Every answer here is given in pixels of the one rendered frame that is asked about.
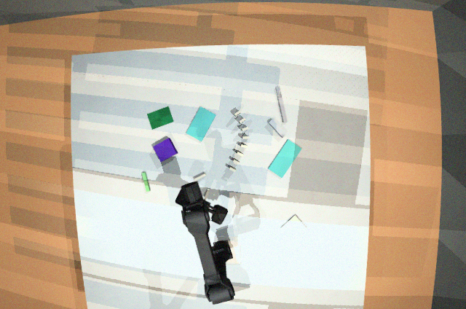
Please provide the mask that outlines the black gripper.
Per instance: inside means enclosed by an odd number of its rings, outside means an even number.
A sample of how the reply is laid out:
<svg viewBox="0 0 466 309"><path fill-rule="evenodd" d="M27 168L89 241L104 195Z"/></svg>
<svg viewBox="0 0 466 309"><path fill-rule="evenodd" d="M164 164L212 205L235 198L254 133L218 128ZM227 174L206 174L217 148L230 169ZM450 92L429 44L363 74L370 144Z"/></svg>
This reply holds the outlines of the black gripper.
<svg viewBox="0 0 466 309"><path fill-rule="evenodd" d="M186 205L186 201L184 199L182 189L179 191L179 194L178 194L177 198L175 199L175 203L177 203L177 204L179 204L181 206ZM207 206L208 206L208 212L212 214L212 217L211 217L212 220L211 221L215 222L216 224L219 224L219 225L222 224L225 216L228 213L227 208L224 208L223 206L220 206L219 204L211 206L210 205L211 202L209 202L207 200L206 200L206 203L207 203Z"/></svg>

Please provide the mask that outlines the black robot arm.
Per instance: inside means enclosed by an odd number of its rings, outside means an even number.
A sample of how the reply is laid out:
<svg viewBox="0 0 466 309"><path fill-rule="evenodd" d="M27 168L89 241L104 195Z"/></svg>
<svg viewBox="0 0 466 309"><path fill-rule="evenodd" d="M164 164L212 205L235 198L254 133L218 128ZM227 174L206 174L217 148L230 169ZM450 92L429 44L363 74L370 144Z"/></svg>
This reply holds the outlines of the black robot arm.
<svg viewBox="0 0 466 309"><path fill-rule="evenodd" d="M185 184L181 189L186 201L186 205L182 206L182 221L188 232L194 236L204 271L205 296L215 305L233 300L235 292L226 272L226 262L233 258L229 243L218 240L213 246L210 244L210 214L199 182Z"/></svg>

